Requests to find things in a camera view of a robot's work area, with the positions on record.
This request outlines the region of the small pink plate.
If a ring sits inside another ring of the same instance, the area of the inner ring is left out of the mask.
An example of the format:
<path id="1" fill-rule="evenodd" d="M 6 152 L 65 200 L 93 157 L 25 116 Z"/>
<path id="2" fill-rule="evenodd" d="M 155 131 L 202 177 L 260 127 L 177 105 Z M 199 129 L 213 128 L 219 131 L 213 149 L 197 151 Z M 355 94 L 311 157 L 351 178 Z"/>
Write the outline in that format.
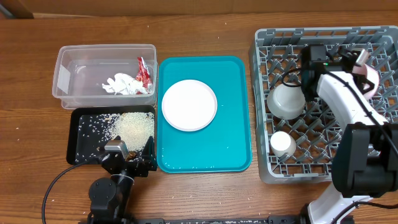
<path id="1" fill-rule="evenodd" d="M 362 67 L 354 67 L 353 72 L 364 76 L 367 79 L 367 81 L 374 84 L 373 87 L 371 87 L 371 84 L 368 83 L 362 84 L 364 90 L 370 88 L 368 92 L 363 93 L 363 96 L 367 100 L 371 99 L 376 94 L 379 86 L 379 74 L 377 73 L 377 71 L 375 71 L 375 69 L 371 68 L 369 65 L 366 64 L 363 65 Z"/>

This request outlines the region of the white bowl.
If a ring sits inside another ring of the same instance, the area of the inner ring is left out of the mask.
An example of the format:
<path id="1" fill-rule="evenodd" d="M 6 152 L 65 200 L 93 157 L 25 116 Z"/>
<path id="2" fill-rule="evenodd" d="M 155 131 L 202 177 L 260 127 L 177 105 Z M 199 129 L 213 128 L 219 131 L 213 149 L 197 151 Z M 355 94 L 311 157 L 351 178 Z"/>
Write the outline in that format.
<path id="1" fill-rule="evenodd" d="M 305 97 L 300 87 L 281 84 L 271 90 L 266 103 L 274 116 L 280 119 L 295 119 L 303 112 Z"/>

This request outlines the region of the white napkin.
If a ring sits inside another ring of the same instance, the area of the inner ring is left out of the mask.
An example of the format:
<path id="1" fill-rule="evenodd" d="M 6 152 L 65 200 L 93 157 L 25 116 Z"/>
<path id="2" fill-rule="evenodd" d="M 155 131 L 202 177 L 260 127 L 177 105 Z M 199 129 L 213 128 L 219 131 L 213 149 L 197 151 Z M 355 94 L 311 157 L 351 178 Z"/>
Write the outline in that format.
<path id="1" fill-rule="evenodd" d="M 139 81 L 128 74 L 117 73 L 114 79 L 108 78 L 107 84 L 102 84 L 102 88 L 107 93 L 115 95 L 140 95 L 152 93 L 152 85 L 144 86 L 143 81 Z"/>

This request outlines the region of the red snack wrapper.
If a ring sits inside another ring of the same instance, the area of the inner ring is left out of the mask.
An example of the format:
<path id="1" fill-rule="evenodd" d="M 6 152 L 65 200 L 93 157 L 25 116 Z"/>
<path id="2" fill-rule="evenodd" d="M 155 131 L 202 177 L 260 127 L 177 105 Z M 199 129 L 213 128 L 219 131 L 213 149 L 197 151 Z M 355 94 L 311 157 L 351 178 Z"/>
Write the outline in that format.
<path id="1" fill-rule="evenodd" d="M 152 93 L 152 79 L 149 74 L 149 69 L 142 57 L 137 58 L 139 64 L 139 71 L 136 75 L 136 80 L 142 83 L 146 92 Z"/>

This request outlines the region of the white cup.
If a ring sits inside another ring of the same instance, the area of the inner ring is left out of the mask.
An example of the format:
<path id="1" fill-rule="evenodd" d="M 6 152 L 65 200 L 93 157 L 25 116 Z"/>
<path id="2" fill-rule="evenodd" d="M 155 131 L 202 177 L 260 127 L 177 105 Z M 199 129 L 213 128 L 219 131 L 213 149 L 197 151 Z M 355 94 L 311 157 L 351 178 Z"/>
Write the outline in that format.
<path id="1" fill-rule="evenodd" d="M 275 132 L 270 138 L 272 152 L 277 157 L 292 156 L 296 150 L 295 139 L 283 131 Z"/>

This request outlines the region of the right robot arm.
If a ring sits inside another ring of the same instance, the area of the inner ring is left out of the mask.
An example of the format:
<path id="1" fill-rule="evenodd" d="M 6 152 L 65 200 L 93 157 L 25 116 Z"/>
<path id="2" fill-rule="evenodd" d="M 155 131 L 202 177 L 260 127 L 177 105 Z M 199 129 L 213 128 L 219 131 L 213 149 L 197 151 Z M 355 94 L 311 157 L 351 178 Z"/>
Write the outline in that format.
<path id="1" fill-rule="evenodd" d="M 397 125 L 369 103 L 379 74 L 366 64 L 365 49 L 339 48 L 335 61 L 324 45 L 301 50 L 301 90 L 307 101 L 321 98 L 331 109 L 343 135 L 331 165 L 331 184 L 305 205 L 298 223 L 353 223 L 349 213 L 397 190 Z"/>

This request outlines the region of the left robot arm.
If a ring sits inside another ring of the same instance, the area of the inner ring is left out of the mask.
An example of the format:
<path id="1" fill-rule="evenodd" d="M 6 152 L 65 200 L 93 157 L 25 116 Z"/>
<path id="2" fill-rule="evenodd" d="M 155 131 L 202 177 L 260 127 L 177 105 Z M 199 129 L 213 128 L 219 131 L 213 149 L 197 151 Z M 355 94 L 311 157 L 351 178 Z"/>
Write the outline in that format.
<path id="1" fill-rule="evenodd" d="M 127 149 L 119 137 L 100 148 L 96 158 L 110 176 L 92 183 L 88 195 L 91 200 L 88 223 L 137 223 L 126 211 L 131 189 L 136 177 L 147 177 L 157 170 L 155 141 L 149 136 L 142 152 L 135 154 Z"/>

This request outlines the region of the black food waste tray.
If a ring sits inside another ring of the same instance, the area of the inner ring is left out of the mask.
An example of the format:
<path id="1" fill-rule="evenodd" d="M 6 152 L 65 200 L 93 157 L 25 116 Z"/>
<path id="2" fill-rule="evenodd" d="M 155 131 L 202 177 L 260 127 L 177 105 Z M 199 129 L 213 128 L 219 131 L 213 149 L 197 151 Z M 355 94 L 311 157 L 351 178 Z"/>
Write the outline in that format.
<path id="1" fill-rule="evenodd" d="M 66 160 L 75 165 L 97 156 L 112 139 L 110 130 L 117 117 L 126 113 L 152 113 L 149 105 L 77 108 L 72 112 Z"/>

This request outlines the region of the grey dishwasher rack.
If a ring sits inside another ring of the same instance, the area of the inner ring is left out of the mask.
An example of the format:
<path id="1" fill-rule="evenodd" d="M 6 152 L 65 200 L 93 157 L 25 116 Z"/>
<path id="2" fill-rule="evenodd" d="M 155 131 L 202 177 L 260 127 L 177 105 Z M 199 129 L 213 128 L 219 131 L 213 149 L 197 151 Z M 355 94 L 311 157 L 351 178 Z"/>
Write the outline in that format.
<path id="1" fill-rule="evenodd" d="M 340 46 L 364 48 L 367 64 L 380 77 L 370 105 L 388 122 L 397 122 L 397 27 L 306 27 L 259 29 L 249 50 L 251 83 L 256 104 L 256 146 L 259 176 L 267 184 L 318 183 L 331 180 L 331 162 L 343 132 L 325 102 L 307 103 L 291 120 L 274 116 L 267 107 L 269 92 L 280 85 L 284 72 L 301 65 L 299 53 L 310 44 L 324 44 L 339 61 Z M 292 156 L 277 157 L 270 138 L 278 131 L 296 142 Z"/>

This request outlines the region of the brown food scraps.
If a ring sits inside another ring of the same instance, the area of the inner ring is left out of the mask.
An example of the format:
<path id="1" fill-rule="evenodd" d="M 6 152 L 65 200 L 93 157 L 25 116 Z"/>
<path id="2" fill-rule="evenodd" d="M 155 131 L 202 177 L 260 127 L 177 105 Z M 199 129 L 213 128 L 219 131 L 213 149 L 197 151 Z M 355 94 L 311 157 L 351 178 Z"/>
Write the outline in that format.
<path id="1" fill-rule="evenodd" d="M 137 157 L 137 152 L 129 151 L 129 154 L 126 156 L 125 161 L 132 161 Z"/>

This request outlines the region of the pile of rice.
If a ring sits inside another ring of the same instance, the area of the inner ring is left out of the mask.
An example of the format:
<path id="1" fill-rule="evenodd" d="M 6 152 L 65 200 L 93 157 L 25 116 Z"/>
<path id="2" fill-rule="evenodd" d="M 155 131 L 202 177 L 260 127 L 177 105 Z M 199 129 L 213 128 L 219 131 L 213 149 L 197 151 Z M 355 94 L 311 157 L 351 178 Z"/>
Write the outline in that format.
<path id="1" fill-rule="evenodd" d="M 154 137 L 154 119 L 151 112 L 107 114 L 104 119 L 104 140 L 109 141 L 119 136 L 129 151 L 143 150 L 148 138 Z"/>

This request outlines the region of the large pink plate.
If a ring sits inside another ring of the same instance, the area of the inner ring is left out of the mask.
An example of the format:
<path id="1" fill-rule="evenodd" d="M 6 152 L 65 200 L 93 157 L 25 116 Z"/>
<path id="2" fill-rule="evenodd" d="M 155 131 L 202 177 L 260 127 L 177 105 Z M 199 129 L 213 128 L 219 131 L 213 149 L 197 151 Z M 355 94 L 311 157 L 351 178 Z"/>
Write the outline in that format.
<path id="1" fill-rule="evenodd" d="M 163 95 L 161 111 L 177 130 L 193 132 L 208 126 L 215 118 L 218 101 L 214 91 L 198 80 L 182 80 Z"/>

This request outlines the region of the teal plastic tray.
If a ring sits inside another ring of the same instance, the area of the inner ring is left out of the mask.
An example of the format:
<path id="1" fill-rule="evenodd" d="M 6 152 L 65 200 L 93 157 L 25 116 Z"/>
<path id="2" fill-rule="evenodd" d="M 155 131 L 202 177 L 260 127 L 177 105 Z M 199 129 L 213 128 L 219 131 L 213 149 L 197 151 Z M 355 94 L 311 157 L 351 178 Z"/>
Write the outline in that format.
<path id="1" fill-rule="evenodd" d="M 158 99 L 182 80 L 198 80 L 215 93 L 218 108 L 205 128 L 185 132 L 172 127 L 157 109 L 157 159 L 171 174 L 241 172 L 252 161 L 245 66 L 235 56 L 172 57 L 159 67 Z"/>

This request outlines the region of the clear plastic bin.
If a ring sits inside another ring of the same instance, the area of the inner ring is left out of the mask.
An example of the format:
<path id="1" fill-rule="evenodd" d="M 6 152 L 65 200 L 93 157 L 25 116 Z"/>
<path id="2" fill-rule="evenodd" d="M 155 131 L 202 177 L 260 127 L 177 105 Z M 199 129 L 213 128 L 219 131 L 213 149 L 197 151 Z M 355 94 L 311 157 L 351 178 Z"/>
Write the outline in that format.
<path id="1" fill-rule="evenodd" d="M 142 95 L 108 93 L 102 85 L 115 74 L 136 77 L 143 58 L 152 80 L 151 92 Z M 67 45 L 59 50 L 52 95 L 65 109 L 151 105 L 157 102 L 158 63 L 152 44 Z"/>

